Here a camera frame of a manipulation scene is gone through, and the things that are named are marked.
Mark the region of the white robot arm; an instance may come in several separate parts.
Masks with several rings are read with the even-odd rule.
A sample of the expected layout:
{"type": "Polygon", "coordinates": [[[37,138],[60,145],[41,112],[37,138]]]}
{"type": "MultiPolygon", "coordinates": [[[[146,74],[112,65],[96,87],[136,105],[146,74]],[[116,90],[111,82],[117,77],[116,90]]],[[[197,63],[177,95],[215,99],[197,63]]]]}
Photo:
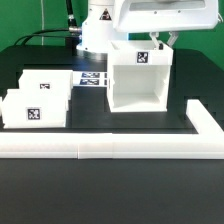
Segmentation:
{"type": "Polygon", "coordinates": [[[88,0],[88,15],[81,26],[78,53],[104,60],[108,42],[127,40],[131,33],[152,39],[169,32],[173,46],[181,31],[213,29],[223,18],[219,0],[88,0]]]}

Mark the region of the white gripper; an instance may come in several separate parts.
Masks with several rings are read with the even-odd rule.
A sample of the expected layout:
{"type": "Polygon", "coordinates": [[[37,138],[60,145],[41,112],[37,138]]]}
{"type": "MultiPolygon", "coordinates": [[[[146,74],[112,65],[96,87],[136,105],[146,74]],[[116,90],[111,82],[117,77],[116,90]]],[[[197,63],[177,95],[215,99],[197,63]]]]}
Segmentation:
{"type": "Polygon", "coordinates": [[[113,27],[119,32],[144,33],[155,49],[163,50],[158,32],[171,31],[172,47],[178,31],[213,29],[218,23],[219,0],[115,0],[113,27]]]}

